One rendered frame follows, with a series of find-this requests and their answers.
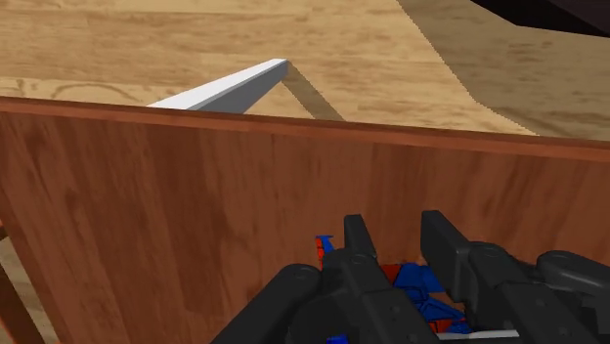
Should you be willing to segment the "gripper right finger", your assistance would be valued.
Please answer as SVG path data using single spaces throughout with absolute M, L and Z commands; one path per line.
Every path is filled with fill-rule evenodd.
M 420 228 L 423 258 L 472 327 L 512 327 L 522 344 L 610 344 L 610 267 L 565 250 L 525 263 L 438 210 Z

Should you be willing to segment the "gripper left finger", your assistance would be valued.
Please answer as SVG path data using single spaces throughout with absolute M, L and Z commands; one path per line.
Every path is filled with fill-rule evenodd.
M 323 267 L 282 268 L 211 344 L 440 344 L 406 293 L 376 260 L 364 219 L 344 218 L 344 246 Z

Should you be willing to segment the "red and blue toy figure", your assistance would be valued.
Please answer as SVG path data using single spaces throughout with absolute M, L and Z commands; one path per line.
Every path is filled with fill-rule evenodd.
M 464 311 L 439 300 L 445 290 L 417 263 L 380 265 L 370 242 L 317 236 L 324 294 L 312 332 L 323 344 L 440 344 L 471 333 Z

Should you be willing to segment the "brown wooden table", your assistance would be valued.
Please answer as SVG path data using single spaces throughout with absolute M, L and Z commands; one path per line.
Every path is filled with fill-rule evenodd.
M 361 214 L 610 265 L 610 143 L 0 97 L 0 220 L 62 344 L 209 344 Z

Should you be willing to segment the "white table leg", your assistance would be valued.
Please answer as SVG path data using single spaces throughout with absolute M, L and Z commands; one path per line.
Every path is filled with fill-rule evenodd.
M 149 108 L 245 113 L 287 75 L 287 59 L 271 59 L 149 105 Z

